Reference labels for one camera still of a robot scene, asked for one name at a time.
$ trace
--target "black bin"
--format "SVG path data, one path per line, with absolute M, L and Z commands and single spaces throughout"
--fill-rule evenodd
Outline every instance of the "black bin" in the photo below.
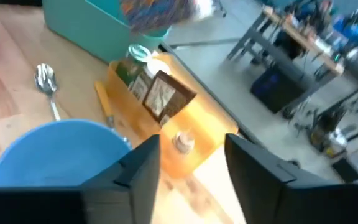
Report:
M 277 65 L 266 69 L 251 87 L 251 93 L 273 113 L 281 111 L 304 92 Z

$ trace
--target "desk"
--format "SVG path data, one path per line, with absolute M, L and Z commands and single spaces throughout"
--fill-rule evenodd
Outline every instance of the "desk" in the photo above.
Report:
M 283 53 L 279 48 L 270 43 L 270 41 L 263 36 L 263 33 L 270 25 L 280 24 L 281 21 L 284 20 L 278 14 L 274 13 L 271 7 L 265 6 L 262 9 L 262 13 L 260 14 L 260 16 L 251 25 L 249 30 L 244 34 L 244 36 L 236 44 L 236 46 L 231 50 L 231 52 L 227 56 L 227 59 L 231 60 L 235 56 L 235 54 L 237 54 L 238 51 L 242 49 L 242 55 L 244 55 L 246 52 L 249 52 L 258 60 L 260 60 L 263 65 L 269 67 L 269 63 L 262 57 L 260 57 L 254 49 L 252 49 L 255 43 L 260 44 L 262 48 L 266 50 L 270 54 L 270 56 L 272 56 L 274 60 L 279 64 L 283 72 L 286 73 L 288 77 L 291 78 L 294 82 L 297 82 L 302 89 L 305 90 L 305 93 L 303 95 L 301 95 L 298 99 L 296 99 L 287 106 L 289 108 L 293 108 L 302 101 L 304 101 L 307 97 L 312 95 L 314 92 L 316 92 L 320 87 L 330 82 L 334 77 L 342 75 L 344 72 L 344 67 L 339 63 L 333 62 L 329 55 L 322 53 L 319 55 L 319 57 L 322 59 L 327 69 L 331 71 L 331 75 L 326 75 L 318 83 L 316 83 L 312 78 L 301 79 L 300 77 L 305 74 L 304 71 L 294 65 L 292 60 L 290 60 L 285 53 Z M 321 49 L 315 43 L 312 43 L 305 37 L 303 37 L 291 24 L 283 22 L 281 24 L 281 28 L 289 36 L 291 36 L 299 44 L 301 44 L 306 50 L 317 54 L 321 52 Z

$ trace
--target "silver spoon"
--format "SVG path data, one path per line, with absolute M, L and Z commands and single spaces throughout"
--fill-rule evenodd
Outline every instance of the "silver spoon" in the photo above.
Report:
M 57 83 L 52 67 L 45 63 L 37 65 L 34 81 L 38 90 L 49 97 L 55 121 L 60 121 L 59 111 L 57 110 L 55 98 L 53 97 L 53 94 L 57 91 Z

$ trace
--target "colorful fabric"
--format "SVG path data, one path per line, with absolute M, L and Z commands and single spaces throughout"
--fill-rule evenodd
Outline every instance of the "colorful fabric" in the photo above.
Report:
M 167 28 L 197 13 L 194 0 L 120 0 L 120 3 L 135 32 Z

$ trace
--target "blue bowl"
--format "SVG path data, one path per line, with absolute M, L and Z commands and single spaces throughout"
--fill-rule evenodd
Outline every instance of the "blue bowl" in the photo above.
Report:
M 116 132 L 92 121 L 69 119 L 35 128 L 0 158 L 0 187 L 76 186 L 130 151 Z

